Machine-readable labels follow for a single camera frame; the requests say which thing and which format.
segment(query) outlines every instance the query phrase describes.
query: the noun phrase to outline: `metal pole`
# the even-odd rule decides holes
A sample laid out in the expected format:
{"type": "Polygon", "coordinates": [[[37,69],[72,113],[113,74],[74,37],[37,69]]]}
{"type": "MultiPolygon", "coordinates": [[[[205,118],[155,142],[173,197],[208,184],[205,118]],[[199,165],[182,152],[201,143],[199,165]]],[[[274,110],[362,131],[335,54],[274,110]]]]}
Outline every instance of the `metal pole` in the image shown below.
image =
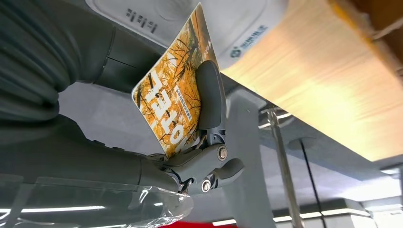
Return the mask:
{"type": "Polygon", "coordinates": [[[288,210],[292,218],[292,225],[294,228],[304,228],[304,222],[300,216],[297,198],[295,197],[294,185],[292,183],[291,172],[288,165],[286,150],[284,148],[283,138],[281,137],[280,127],[278,126],[278,119],[274,109],[268,111],[271,131],[273,138],[276,142],[277,157],[280,164],[281,176],[283,179],[284,190],[288,200],[288,210]]]}
{"type": "Polygon", "coordinates": [[[402,205],[403,205],[403,167],[400,167],[399,171],[400,171],[400,190],[402,191],[401,202],[402,202],[402,205]]]}

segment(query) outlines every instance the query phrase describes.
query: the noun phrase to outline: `orange book cover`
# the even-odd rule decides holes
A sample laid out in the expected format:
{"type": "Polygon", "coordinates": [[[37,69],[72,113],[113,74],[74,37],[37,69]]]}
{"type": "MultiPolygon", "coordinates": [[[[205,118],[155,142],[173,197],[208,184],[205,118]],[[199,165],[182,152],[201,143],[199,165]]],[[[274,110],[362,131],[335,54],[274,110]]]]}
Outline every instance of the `orange book cover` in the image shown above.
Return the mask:
{"type": "Polygon", "coordinates": [[[201,101],[196,69],[205,60],[217,64],[199,3],[173,43],[132,90],[134,103],[168,157],[198,138],[201,101]]]}

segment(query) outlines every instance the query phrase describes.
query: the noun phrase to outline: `plastic wrap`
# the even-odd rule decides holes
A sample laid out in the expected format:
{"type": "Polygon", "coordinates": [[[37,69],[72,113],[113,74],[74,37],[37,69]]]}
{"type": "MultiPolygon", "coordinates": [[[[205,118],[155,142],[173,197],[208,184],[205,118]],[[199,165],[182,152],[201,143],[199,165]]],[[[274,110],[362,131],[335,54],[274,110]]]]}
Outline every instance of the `plastic wrap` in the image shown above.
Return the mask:
{"type": "Polygon", "coordinates": [[[158,187],[65,179],[0,181],[0,194],[0,228],[156,228],[193,208],[191,197],[158,187]]]}

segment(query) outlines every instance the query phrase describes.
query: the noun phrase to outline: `ceiling light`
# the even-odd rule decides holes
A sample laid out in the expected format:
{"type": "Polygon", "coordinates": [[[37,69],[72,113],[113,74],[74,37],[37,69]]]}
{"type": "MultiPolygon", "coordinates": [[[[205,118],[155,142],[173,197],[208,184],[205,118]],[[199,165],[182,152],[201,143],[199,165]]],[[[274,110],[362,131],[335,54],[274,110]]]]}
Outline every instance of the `ceiling light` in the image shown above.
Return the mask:
{"type": "Polygon", "coordinates": [[[282,114],[282,115],[278,115],[277,119],[287,118],[289,116],[291,116],[291,113],[285,113],[285,114],[282,114]]]}
{"type": "Polygon", "coordinates": [[[370,216],[370,214],[366,211],[362,210],[356,210],[356,209],[350,209],[350,208],[344,208],[344,209],[336,209],[336,210],[325,210],[322,211],[323,215],[339,215],[339,214],[357,214],[357,215],[364,215],[364,216],[370,216]]]}
{"type": "Polygon", "coordinates": [[[399,170],[399,168],[391,168],[391,169],[381,170],[381,172],[383,172],[384,174],[388,174],[388,175],[394,175],[394,174],[398,174],[400,172],[400,170],[399,170]]]}
{"type": "Polygon", "coordinates": [[[391,205],[367,207],[365,209],[373,211],[373,210],[389,210],[389,209],[397,209],[397,208],[403,208],[403,205],[402,204],[391,204],[391,205]]]}
{"type": "Polygon", "coordinates": [[[322,216],[322,214],[320,212],[312,212],[312,213],[300,214],[300,216],[303,219],[307,219],[307,218],[320,217],[320,216],[322,216]]]}
{"type": "Polygon", "coordinates": [[[4,215],[0,216],[0,220],[3,220],[5,217],[7,217],[10,214],[10,212],[6,212],[4,215]]]}
{"type": "Polygon", "coordinates": [[[213,222],[213,226],[217,227],[217,226],[224,226],[224,225],[234,224],[234,223],[237,223],[237,221],[235,221],[235,219],[229,219],[229,220],[213,222]]]}
{"type": "MultiPolygon", "coordinates": [[[[76,211],[76,210],[96,210],[105,209],[103,206],[86,206],[86,207],[70,207],[70,208],[25,208],[21,213],[35,213],[35,212],[59,212],[59,211],[76,211]]],[[[9,213],[10,209],[0,209],[0,213],[9,213]]]]}
{"type": "Polygon", "coordinates": [[[273,220],[275,222],[284,222],[284,221],[291,221],[292,218],[291,218],[291,216],[283,216],[283,217],[273,218],[273,220]]]}

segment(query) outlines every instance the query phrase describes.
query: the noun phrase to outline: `screw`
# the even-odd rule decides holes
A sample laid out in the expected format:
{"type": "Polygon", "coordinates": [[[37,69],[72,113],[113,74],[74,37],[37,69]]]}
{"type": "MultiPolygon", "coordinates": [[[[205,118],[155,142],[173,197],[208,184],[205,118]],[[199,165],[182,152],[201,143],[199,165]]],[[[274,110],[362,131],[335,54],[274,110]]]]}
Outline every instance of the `screw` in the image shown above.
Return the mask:
{"type": "Polygon", "coordinates": [[[202,192],[206,193],[210,190],[211,188],[211,182],[209,179],[205,179],[203,180],[203,182],[201,183],[201,190],[202,192]]]}
{"type": "Polygon", "coordinates": [[[228,156],[227,148],[225,148],[224,146],[220,147],[217,151],[218,160],[223,161],[227,158],[227,156],[228,156]]]}

